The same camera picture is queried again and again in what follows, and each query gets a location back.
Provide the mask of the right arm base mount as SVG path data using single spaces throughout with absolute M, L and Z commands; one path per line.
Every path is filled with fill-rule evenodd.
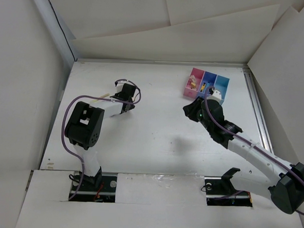
M 239 168 L 231 168 L 222 176 L 205 176 L 205 184 L 201 191 L 206 194 L 207 206 L 215 207 L 252 207 L 252 199 L 249 192 L 236 190 L 230 182 L 233 175 L 239 172 Z

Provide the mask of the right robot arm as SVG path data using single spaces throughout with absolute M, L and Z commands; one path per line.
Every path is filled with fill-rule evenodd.
M 252 141 L 236 124 L 224 118 L 223 108 L 215 99 L 196 98 L 183 107 L 189 120 L 201 123 L 209 136 L 225 149 L 236 153 L 256 167 L 263 176 L 233 167 L 221 176 L 221 189 L 255 193 L 270 199 L 286 214 L 293 214 L 304 202 L 304 165 L 292 164 Z

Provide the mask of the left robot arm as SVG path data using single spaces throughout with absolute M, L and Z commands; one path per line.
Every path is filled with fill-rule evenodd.
M 141 100 L 141 90 L 133 82 L 121 79 L 120 91 L 109 97 L 82 95 L 75 98 L 64 113 L 61 142 L 66 151 L 80 160 L 82 170 L 73 180 L 78 186 L 96 190 L 102 183 L 102 168 L 97 160 L 98 142 L 103 120 L 135 108 Z

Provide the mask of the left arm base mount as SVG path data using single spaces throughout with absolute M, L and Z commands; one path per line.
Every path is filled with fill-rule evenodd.
M 96 184 L 89 182 L 86 178 L 79 187 L 78 192 L 73 198 L 79 185 L 80 174 L 70 174 L 69 178 L 72 182 L 69 192 L 69 201 L 72 202 L 96 202 L 96 203 L 114 203 L 116 198 L 117 174 L 103 173 L 101 180 Z

